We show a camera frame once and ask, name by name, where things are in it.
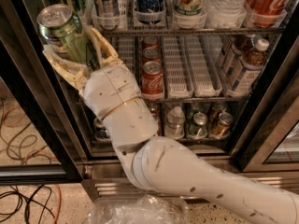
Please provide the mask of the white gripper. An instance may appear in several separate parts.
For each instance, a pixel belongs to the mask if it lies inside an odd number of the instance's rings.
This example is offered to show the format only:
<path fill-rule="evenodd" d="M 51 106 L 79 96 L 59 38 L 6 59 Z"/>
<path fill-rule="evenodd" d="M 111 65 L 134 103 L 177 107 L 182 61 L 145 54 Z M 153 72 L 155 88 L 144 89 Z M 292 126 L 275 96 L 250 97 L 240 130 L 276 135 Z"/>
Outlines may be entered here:
<path fill-rule="evenodd" d="M 104 119 L 122 104 L 140 98 L 141 90 L 135 75 L 123 64 L 117 51 L 101 33 L 89 25 L 84 25 L 83 29 L 93 44 L 102 68 L 91 76 L 85 64 L 61 58 L 50 45 L 43 46 L 43 54 L 52 68 L 82 94 L 85 105 L 94 115 Z"/>

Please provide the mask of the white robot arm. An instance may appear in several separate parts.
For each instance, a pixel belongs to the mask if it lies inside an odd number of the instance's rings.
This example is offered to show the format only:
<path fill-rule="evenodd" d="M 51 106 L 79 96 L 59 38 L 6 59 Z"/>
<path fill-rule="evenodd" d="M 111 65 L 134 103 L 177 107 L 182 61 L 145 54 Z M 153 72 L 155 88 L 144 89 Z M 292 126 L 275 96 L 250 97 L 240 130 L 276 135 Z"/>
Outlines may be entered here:
<path fill-rule="evenodd" d="M 299 195 L 216 168 L 178 141 L 158 136 L 158 124 L 141 97 L 135 76 L 93 27 L 84 26 L 100 67 L 61 58 L 50 45 L 52 68 L 78 90 L 106 127 L 130 182 L 139 189 L 194 196 L 216 203 L 253 224 L 299 224 Z"/>

